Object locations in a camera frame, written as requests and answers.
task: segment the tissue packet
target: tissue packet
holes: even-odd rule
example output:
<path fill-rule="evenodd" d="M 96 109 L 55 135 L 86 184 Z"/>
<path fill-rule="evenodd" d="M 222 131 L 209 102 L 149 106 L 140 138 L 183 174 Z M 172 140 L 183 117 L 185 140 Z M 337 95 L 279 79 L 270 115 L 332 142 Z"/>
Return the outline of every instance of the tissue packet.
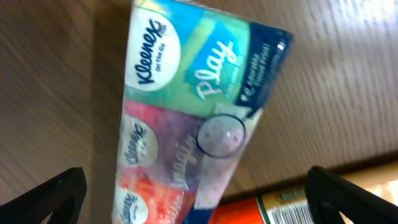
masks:
<path fill-rule="evenodd" d="M 291 41 L 193 2 L 133 4 L 113 223 L 208 222 Z"/>

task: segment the black circle outline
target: black circle outline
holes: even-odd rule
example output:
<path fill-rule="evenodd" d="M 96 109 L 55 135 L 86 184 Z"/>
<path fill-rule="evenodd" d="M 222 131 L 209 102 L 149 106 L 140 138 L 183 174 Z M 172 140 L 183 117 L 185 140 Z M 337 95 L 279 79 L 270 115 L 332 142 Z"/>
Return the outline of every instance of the black circle outline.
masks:
<path fill-rule="evenodd" d="M 233 151 L 233 152 L 231 152 L 231 153 L 229 153 L 229 154 L 226 154 L 225 156 L 215 156 L 215 155 L 212 155 L 212 154 L 206 152 L 205 150 L 202 149 L 202 147 L 200 147 L 200 144 L 199 144 L 199 141 L 198 141 L 198 135 L 199 135 L 200 129 L 203 127 L 203 125 L 204 125 L 206 122 L 212 120 L 213 118 L 215 118 L 215 117 L 217 117 L 217 116 L 229 116 L 229 117 L 231 117 L 231 118 L 234 118 L 234 119 L 238 120 L 238 121 L 242 124 L 242 127 L 243 127 L 243 139 L 242 139 L 242 142 L 241 142 L 240 145 L 236 148 L 235 151 Z M 213 157 L 213 158 L 216 158 L 216 159 L 227 159 L 227 158 L 232 157 L 233 155 L 235 155 L 235 154 L 242 148 L 242 146 L 243 146 L 243 144 L 244 144 L 244 142 L 245 142 L 245 140 L 246 140 L 246 135 L 247 135 L 247 133 L 246 133 L 246 125 L 244 125 L 243 121 L 242 121 L 240 118 L 238 118 L 238 117 L 235 116 L 235 115 L 226 114 L 226 113 L 220 113 L 220 114 L 216 114 L 216 115 L 210 116 L 208 119 L 206 119 L 205 122 L 203 122 L 203 124 L 200 125 L 200 127 L 199 127 L 199 129 L 198 129 L 198 131 L 197 131 L 197 134 L 196 134 L 196 136 L 195 136 L 195 140 L 196 140 L 196 142 L 197 142 L 197 146 L 198 146 L 199 150 L 201 150 L 201 152 L 204 153 L 204 154 L 206 154 L 207 156 L 210 156 L 210 157 Z"/>

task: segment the wooden table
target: wooden table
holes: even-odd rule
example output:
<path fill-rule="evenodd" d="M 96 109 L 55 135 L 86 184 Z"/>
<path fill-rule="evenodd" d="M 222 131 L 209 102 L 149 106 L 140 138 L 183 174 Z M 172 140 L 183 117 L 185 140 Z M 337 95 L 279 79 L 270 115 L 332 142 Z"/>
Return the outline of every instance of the wooden table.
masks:
<path fill-rule="evenodd" d="M 295 42 L 227 195 L 398 154 L 398 2 L 202 1 Z M 0 3 L 0 204 L 69 167 L 80 223 L 110 223 L 130 5 Z"/>

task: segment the barcode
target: barcode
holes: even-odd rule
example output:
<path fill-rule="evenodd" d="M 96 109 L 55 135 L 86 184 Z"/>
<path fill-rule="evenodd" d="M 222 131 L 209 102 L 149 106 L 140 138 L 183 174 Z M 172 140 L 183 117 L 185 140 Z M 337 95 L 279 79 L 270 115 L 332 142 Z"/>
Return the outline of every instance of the barcode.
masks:
<path fill-rule="evenodd" d="M 307 201 L 267 211 L 272 224 L 313 224 Z"/>

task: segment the colorful wrapper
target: colorful wrapper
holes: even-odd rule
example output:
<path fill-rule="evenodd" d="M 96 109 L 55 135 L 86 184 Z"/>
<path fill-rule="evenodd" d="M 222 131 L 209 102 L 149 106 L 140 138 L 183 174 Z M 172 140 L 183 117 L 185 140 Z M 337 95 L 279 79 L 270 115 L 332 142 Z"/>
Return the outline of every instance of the colorful wrapper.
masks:
<path fill-rule="evenodd" d="M 291 40 L 284 30 L 192 2 L 136 1 L 114 223 L 208 222 Z"/>

